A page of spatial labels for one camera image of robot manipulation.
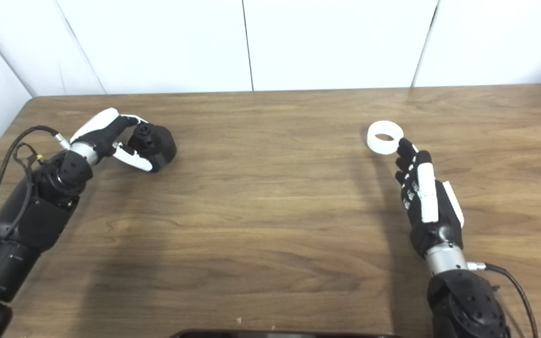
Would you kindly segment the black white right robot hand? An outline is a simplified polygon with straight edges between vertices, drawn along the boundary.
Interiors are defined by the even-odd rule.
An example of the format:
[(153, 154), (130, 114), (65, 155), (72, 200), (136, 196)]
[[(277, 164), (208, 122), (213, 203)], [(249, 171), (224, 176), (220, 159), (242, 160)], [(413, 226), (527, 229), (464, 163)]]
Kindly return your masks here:
[(418, 150), (400, 139), (395, 179), (411, 226), (410, 241), (418, 255), (447, 244), (462, 249), (464, 215), (451, 184), (435, 177), (433, 161), (426, 150)]

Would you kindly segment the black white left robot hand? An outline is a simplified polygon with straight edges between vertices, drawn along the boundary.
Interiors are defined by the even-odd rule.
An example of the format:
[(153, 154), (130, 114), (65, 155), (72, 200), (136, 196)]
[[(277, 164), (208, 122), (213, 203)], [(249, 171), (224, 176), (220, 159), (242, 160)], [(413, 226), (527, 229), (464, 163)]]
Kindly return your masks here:
[(145, 172), (153, 172), (151, 161), (118, 140), (126, 129), (146, 124), (147, 121), (137, 115), (120, 114), (114, 108), (105, 109), (75, 132), (70, 139), (70, 150), (86, 160), (90, 167), (105, 157), (114, 157)]

